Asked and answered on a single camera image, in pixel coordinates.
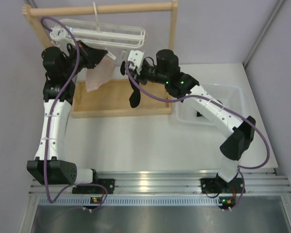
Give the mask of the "pink sock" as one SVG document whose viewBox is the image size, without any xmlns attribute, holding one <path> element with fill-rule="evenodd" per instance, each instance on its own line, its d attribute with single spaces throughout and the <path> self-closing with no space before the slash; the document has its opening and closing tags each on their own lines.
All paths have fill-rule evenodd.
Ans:
<svg viewBox="0 0 291 233">
<path fill-rule="evenodd" d="M 114 60 L 109 55 L 106 55 L 95 68 L 88 68 L 85 75 L 86 91 L 97 90 L 111 80 L 114 69 Z"/>
</svg>

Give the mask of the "white plastic clip hanger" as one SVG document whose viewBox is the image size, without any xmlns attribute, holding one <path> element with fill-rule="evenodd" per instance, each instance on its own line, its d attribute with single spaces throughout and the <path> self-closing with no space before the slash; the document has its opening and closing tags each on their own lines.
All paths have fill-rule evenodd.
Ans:
<svg viewBox="0 0 291 233">
<path fill-rule="evenodd" d="M 75 19 L 60 19 L 76 40 L 92 48 L 108 50 L 113 60 L 126 60 L 131 50 L 138 50 L 145 43 L 146 31 L 142 27 L 100 23 Z"/>
</svg>

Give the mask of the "black striped sock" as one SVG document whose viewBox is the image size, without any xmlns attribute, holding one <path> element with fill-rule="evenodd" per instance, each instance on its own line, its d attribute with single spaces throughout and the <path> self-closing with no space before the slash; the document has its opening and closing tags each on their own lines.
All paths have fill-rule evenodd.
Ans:
<svg viewBox="0 0 291 233">
<path fill-rule="evenodd" d="M 120 67 L 120 73 L 121 75 L 125 75 L 125 61 L 122 62 L 121 67 Z M 130 98 L 129 98 L 129 103 L 131 108 L 136 108 L 139 106 L 140 101 L 141 101 L 141 94 L 140 94 L 140 90 L 133 84 L 133 82 L 129 79 L 129 83 L 133 89 L 133 93 L 131 94 Z"/>
</svg>

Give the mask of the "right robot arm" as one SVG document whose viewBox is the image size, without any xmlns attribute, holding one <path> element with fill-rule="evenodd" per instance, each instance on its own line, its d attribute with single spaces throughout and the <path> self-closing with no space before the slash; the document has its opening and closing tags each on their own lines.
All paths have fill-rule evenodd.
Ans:
<svg viewBox="0 0 291 233">
<path fill-rule="evenodd" d="M 251 116 L 243 118 L 226 109 L 199 81 L 180 70 L 178 57 L 172 50 L 158 51 L 152 63 L 148 63 L 143 52 L 131 50 L 127 62 L 122 64 L 121 72 L 128 75 L 133 89 L 129 98 L 130 106 L 136 108 L 140 104 L 142 92 L 153 99 L 168 102 L 141 89 L 141 85 L 148 82 L 159 83 L 164 85 L 173 100 L 193 108 L 216 126 L 226 138 L 220 146 L 224 157 L 215 181 L 207 187 L 206 192 L 229 192 L 236 186 L 240 158 L 254 139 L 255 119 Z"/>
</svg>

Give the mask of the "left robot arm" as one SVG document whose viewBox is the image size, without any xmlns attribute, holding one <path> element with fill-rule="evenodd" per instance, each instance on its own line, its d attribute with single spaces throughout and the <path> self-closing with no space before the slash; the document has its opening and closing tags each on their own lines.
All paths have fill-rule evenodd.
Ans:
<svg viewBox="0 0 291 233">
<path fill-rule="evenodd" d="M 68 54 L 58 47 L 46 48 L 41 54 L 47 79 L 43 88 L 44 123 L 38 150 L 27 162 L 27 170 L 42 185 L 82 183 L 94 193 L 100 187 L 96 171 L 77 168 L 65 160 L 65 132 L 75 92 L 73 78 L 83 68 L 95 68 L 108 52 L 81 41 L 77 44 L 77 48 L 67 45 Z"/>
</svg>

